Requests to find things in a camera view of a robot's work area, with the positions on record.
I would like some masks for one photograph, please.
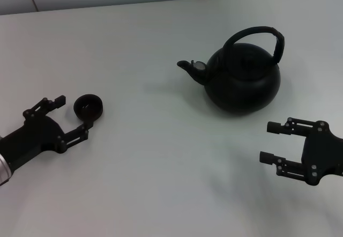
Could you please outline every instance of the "white table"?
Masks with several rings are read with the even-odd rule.
[[[103,99],[88,141],[45,152],[0,187],[2,237],[341,236],[343,179],[276,176],[265,151],[300,161],[304,138],[266,132],[287,117],[343,136],[343,0],[186,0],[0,17],[0,135],[62,94]],[[281,87],[245,117],[216,109],[176,66],[206,62],[234,33],[286,40]],[[243,40],[273,51],[267,34]]]

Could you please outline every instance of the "kettle spout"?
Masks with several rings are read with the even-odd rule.
[[[200,61],[191,62],[179,61],[177,66],[185,70],[197,83],[201,85],[206,85],[208,82],[208,70],[206,69],[206,64]]]

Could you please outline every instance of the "kettle lid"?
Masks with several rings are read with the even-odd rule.
[[[239,39],[256,33],[271,33],[277,37],[274,55],[261,47],[236,43]],[[276,29],[266,26],[244,29],[234,34],[223,46],[221,58],[224,67],[237,79],[256,80],[264,77],[268,71],[277,66],[284,53],[285,38]]]
[[[271,54],[261,47],[236,43],[232,55],[225,61],[229,73],[239,80],[257,80],[263,78],[270,68],[275,66]]]

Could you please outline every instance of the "black kettle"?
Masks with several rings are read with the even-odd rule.
[[[277,38],[274,55],[247,43],[235,43],[255,33],[271,33]],[[280,87],[278,63],[284,52],[285,38],[271,27],[253,27],[233,35],[207,64],[179,61],[196,82],[205,86],[210,99],[224,110],[251,113],[267,106]]]

